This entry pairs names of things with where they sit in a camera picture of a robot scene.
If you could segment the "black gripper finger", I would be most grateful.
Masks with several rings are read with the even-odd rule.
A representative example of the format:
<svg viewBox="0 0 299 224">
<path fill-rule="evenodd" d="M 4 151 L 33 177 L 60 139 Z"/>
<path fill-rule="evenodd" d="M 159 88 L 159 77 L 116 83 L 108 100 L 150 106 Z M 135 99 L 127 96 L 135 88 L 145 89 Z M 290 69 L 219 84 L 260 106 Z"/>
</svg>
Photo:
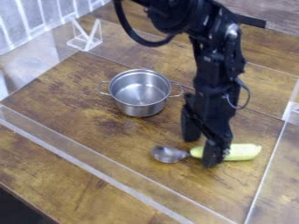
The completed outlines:
<svg viewBox="0 0 299 224">
<path fill-rule="evenodd" d="M 220 164 L 230 152 L 230 143 L 220 143 L 208 139 L 203 147 L 202 163 L 206 168 Z"/>
<path fill-rule="evenodd" d="M 187 113 L 182 114 L 182 138 L 186 142 L 196 141 L 202 136 L 200 123 L 198 118 L 188 115 Z"/>
</svg>

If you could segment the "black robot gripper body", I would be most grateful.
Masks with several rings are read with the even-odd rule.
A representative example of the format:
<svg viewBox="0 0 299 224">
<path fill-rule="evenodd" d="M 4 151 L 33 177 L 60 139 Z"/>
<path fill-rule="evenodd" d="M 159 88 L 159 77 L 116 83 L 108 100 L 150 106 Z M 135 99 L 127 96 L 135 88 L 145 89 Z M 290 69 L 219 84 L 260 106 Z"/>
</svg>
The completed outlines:
<svg viewBox="0 0 299 224">
<path fill-rule="evenodd" d="M 247 88 L 239 79 L 244 72 L 246 59 L 240 46 L 242 31 L 230 24 L 220 38 L 202 43 L 190 37 L 196 75 L 192 80 L 194 94 L 186 94 L 182 113 L 198 118 L 200 134 L 220 143 L 232 141 L 230 119 L 239 106 L 239 92 Z"/>
</svg>

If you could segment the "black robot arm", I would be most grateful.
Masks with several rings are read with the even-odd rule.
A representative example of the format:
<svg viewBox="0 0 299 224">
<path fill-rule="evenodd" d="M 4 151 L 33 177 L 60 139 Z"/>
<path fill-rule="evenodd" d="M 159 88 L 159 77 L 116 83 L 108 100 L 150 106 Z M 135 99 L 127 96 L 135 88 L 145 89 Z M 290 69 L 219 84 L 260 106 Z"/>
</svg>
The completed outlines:
<svg viewBox="0 0 299 224">
<path fill-rule="evenodd" d="M 167 34 L 186 33 L 192 44 L 195 92 L 184 96 L 182 135 L 187 142 L 206 137 L 202 163 L 211 168 L 230 153 L 230 119 L 243 107 L 239 93 L 246 87 L 239 20 L 214 0 L 140 0 L 154 27 Z"/>
</svg>

